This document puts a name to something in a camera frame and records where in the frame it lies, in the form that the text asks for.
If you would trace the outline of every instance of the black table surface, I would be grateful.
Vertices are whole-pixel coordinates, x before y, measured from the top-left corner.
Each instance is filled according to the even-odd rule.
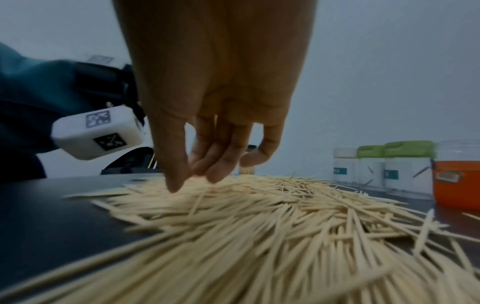
[[[81,258],[141,239],[145,234],[124,233],[128,224],[110,218],[86,199],[63,196],[115,188],[135,178],[161,174],[102,175],[42,179],[0,185],[0,289]],[[449,231],[480,238],[480,221],[464,210],[436,206],[432,200],[391,196],[366,191],[370,196],[397,199],[409,208],[436,210],[436,218],[450,224]],[[480,215],[480,212],[469,212]],[[480,244],[461,241],[476,267]]]

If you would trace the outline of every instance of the white wall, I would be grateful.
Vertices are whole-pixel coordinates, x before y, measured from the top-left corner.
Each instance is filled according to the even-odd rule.
[[[257,171],[331,178],[334,147],[479,138],[479,37],[478,0],[321,0],[282,145]],[[37,58],[128,61],[109,0],[2,0],[0,41]],[[251,143],[261,137],[256,127]],[[41,159],[63,177],[116,157]]]

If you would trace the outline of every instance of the qr-like tag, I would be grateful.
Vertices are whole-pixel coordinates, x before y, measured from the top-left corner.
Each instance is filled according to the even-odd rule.
[[[85,126],[87,129],[109,124],[110,121],[110,111],[108,110],[94,114],[87,114],[85,116]]]
[[[435,179],[447,183],[458,183],[463,177],[463,173],[458,171],[443,171],[435,174]]]
[[[108,135],[103,135],[93,139],[99,146],[101,146],[105,151],[112,150],[115,148],[126,146],[127,143],[123,140],[118,133],[112,133]]]

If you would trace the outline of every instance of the hand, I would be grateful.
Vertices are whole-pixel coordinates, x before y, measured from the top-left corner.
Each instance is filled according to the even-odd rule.
[[[178,191],[215,183],[280,144],[302,69],[315,0],[114,0],[148,116],[158,167]],[[185,123],[196,139],[189,157]],[[258,149],[242,156],[253,123]]]

